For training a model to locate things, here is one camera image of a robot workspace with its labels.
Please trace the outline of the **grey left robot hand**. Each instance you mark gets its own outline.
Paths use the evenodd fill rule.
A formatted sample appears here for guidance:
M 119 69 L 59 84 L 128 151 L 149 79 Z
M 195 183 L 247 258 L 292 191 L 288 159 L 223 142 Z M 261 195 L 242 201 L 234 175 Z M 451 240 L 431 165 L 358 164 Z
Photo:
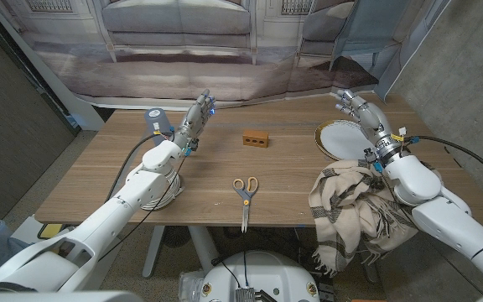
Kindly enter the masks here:
M 180 148 L 185 148 L 198 139 L 204 127 L 215 113 L 215 98 L 205 89 L 196 99 L 195 103 L 185 114 L 173 142 Z

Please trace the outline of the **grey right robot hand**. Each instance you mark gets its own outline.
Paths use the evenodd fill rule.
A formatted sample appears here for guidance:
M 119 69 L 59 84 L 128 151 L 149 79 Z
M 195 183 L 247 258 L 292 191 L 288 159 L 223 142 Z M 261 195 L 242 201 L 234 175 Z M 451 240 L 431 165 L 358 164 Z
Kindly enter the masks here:
M 341 104 L 336 107 L 350 115 L 361 126 L 361 131 L 375 147 L 379 163 L 386 167 L 400 154 L 401 143 L 392 137 L 392 127 L 385 113 L 350 90 L 338 90 Z

